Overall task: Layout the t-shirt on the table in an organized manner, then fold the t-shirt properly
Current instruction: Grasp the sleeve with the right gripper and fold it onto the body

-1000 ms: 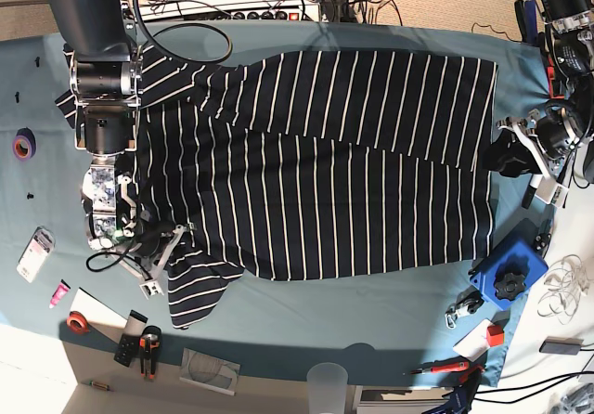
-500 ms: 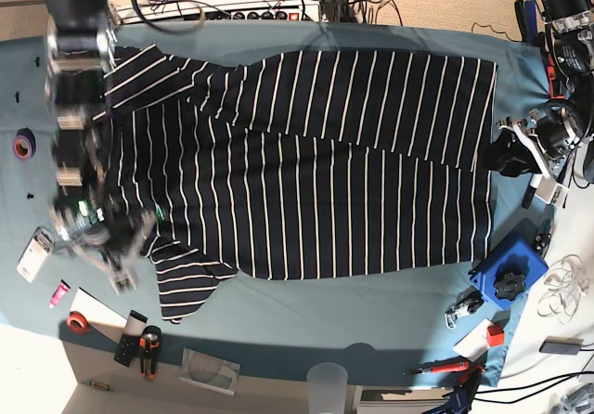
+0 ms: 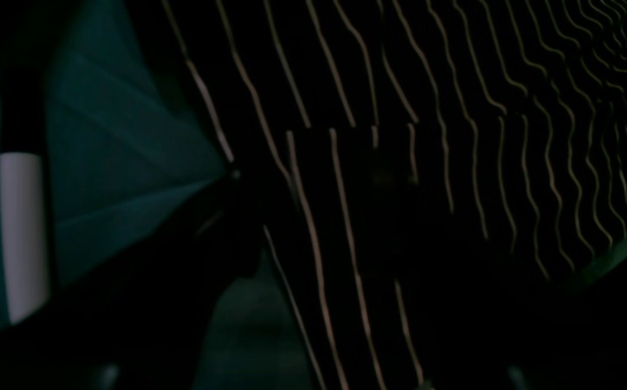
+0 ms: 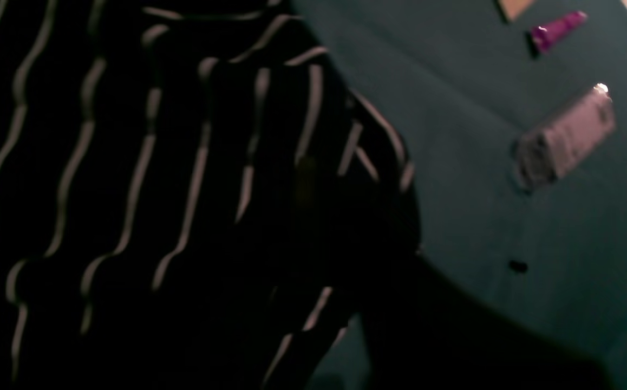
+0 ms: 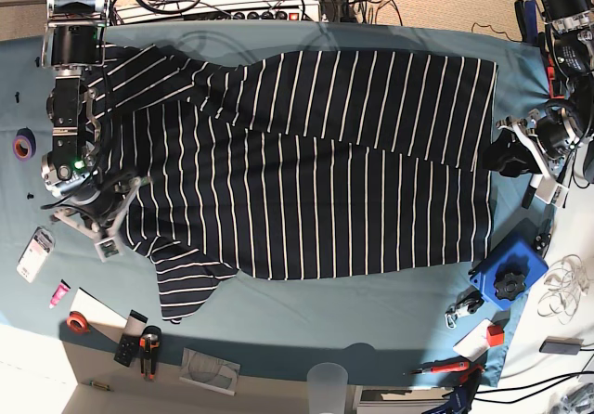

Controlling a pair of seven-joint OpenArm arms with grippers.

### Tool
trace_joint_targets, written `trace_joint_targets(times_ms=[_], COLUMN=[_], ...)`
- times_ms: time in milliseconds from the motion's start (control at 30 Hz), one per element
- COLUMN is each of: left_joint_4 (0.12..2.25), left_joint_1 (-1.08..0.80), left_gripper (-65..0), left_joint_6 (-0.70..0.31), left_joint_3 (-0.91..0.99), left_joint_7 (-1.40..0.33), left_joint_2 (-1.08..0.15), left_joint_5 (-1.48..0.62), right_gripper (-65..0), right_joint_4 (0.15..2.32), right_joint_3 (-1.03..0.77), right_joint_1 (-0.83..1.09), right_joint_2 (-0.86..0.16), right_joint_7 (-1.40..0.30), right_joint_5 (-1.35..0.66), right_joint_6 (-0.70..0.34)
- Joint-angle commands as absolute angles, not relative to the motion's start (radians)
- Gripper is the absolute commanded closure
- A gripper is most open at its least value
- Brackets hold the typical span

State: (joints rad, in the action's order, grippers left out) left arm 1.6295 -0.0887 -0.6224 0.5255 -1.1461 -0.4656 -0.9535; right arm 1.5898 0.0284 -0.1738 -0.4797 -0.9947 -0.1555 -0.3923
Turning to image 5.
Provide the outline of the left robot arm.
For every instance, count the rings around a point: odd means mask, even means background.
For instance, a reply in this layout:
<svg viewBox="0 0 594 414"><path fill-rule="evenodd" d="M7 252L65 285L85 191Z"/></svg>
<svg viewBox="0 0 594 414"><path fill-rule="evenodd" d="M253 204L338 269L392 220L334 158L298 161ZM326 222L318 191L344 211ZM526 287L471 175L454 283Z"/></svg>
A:
<svg viewBox="0 0 594 414"><path fill-rule="evenodd" d="M584 180L593 182L593 0L534 0L516 7L526 43L541 56L549 99L523 118L496 123L499 138L484 164L507 177L530 175L522 206L534 199L560 207L569 191L577 152L587 149Z"/></svg>

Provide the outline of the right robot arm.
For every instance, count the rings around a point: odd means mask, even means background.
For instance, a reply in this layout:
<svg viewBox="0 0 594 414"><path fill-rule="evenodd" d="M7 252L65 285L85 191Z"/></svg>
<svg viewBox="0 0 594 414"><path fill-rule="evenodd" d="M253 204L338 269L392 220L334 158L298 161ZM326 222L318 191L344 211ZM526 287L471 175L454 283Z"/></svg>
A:
<svg viewBox="0 0 594 414"><path fill-rule="evenodd" d="M120 227L148 183L133 170L108 174L113 122L95 116L100 94L86 81L92 71L107 77L110 0L46 0L46 16L41 63L55 73L46 102L52 149L41 167L45 187L55 198L47 208L53 219L91 239L106 262L123 253Z"/></svg>

